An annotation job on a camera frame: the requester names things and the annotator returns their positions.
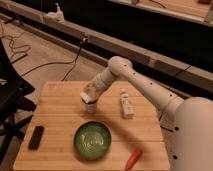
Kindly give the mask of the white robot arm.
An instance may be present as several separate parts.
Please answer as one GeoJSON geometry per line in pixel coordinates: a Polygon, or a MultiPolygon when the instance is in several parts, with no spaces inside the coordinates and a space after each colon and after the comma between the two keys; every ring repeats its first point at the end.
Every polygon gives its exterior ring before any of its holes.
{"type": "Polygon", "coordinates": [[[131,61],[120,56],[113,56],[107,68],[85,86],[82,100],[86,104],[96,102],[119,77],[174,120],[171,171],[213,171],[213,100],[183,99],[136,72],[131,61]]]}

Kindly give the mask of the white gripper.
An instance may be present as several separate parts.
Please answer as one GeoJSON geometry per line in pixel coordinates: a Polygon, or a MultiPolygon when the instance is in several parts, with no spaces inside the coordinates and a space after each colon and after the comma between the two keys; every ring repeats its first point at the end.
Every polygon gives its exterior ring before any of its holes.
{"type": "Polygon", "coordinates": [[[93,99],[89,104],[95,104],[106,90],[107,85],[101,79],[94,78],[83,88],[82,92],[86,93],[90,99],[93,99]]]}

